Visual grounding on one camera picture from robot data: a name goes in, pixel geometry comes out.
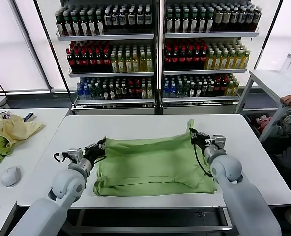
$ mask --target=floor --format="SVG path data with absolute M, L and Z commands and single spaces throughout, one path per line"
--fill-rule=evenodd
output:
M 69 109 L 71 108 L 71 102 L 70 99 L 68 97 L 64 97 L 64 98 L 55 98 L 55 99 L 9 99 L 8 101 L 8 105 L 10 106 L 10 108 L 47 108 L 47 107 L 68 107 Z M 268 95 L 266 95 L 265 93 L 251 93 L 249 94 L 246 104 L 245 104 L 245 108 L 276 108 L 277 105 L 276 103 L 270 98 L 268 97 Z M 285 219 L 284 219 L 284 211 L 286 210 L 286 208 L 284 207 L 280 207 L 280 208 L 276 208 L 274 210 L 275 216 L 277 217 L 277 219 L 279 220 L 279 223 L 282 227 L 283 230 L 283 235 L 284 236 L 291 236 L 291 225 L 289 225 Z M 16 224 L 16 222 L 21 218 L 21 215 L 24 214 L 25 209 L 21 209 L 20 211 L 18 211 L 17 216 L 15 217 L 15 220 L 13 221 L 13 225 Z M 69 217 L 75 217 L 77 216 L 77 212 L 71 212 L 69 213 Z M 182 212 L 169 212 L 169 214 L 166 214 L 164 212 L 161 212 L 161 217 L 160 219 L 156 219 L 156 223 L 160 222 L 163 224 L 166 224 L 165 220 L 167 217 L 167 215 L 169 216 L 169 220 L 171 222 L 177 221 L 178 223 L 181 222 L 192 222 L 193 224 L 199 225 L 200 223 L 203 223 L 203 219 L 199 218 L 199 214 L 197 212 L 195 212 L 195 214 L 192 214 L 190 212 L 187 211 L 182 211 Z M 114 219 L 114 212 L 111 213 L 110 215 L 112 216 L 112 220 L 114 222 L 116 222 L 116 218 Z M 142 220 L 142 223 L 145 224 L 144 222 L 148 221 L 149 219 L 147 218 L 148 216 L 144 216 L 145 219 Z M 86 220 L 86 224 L 88 222 L 91 221 L 91 223 L 94 225 L 94 222 L 98 221 L 98 222 L 103 222 L 101 221 L 101 219 L 92 219 L 91 217 L 88 217 L 87 219 L 90 220 Z M 105 218 L 105 222 L 110 223 L 110 219 L 108 219 L 107 217 Z M 221 235 L 218 233 L 212 233 L 212 234 L 195 234 L 196 236 L 217 236 L 217 235 Z

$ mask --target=yellow cloth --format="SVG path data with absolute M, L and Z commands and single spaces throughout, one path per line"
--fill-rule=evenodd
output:
M 9 119 L 3 119 L 0 115 L 0 136 L 5 137 L 9 142 L 7 148 L 12 147 L 18 140 L 27 139 L 44 125 L 36 122 L 24 122 L 23 118 L 15 114 L 10 115 Z

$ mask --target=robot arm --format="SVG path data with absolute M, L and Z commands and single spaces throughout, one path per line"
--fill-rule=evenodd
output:
M 223 191 L 228 212 L 241 236 L 281 236 L 281 228 L 256 186 L 242 173 L 241 163 L 224 151 L 225 137 L 212 138 L 191 129 L 192 144 L 197 144 L 210 165 L 214 180 Z
M 40 198 L 26 211 L 10 236 L 56 236 L 67 219 L 67 211 L 77 201 L 86 187 L 87 177 L 94 164 L 105 158 L 105 138 L 85 148 L 71 149 L 68 153 L 56 153 L 62 162 L 69 158 L 67 170 L 59 172 L 52 183 L 48 196 Z

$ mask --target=clothing pile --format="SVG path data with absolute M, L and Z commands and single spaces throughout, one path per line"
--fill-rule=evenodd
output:
M 0 114 L 0 162 L 11 153 L 17 141 L 27 139 L 42 127 L 41 123 L 24 122 L 22 117 L 10 112 Z
M 185 134 L 160 139 L 106 138 L 106 158 L 97 163 L 93 191 L 98 196 L 153 196 L 180 193 L 214 193 L 216 187 L 199 166 L 187 123 Z M 201 149 L 199 162 L 209 172 Z

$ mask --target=computer mouse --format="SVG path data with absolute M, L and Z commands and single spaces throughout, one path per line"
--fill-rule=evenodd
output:
M 1 183 L 3 186 L 11 187 L 21 179 L 21 171 L 19 167 L 12 166 L 5 171 L 3 171 L 1 175 Z

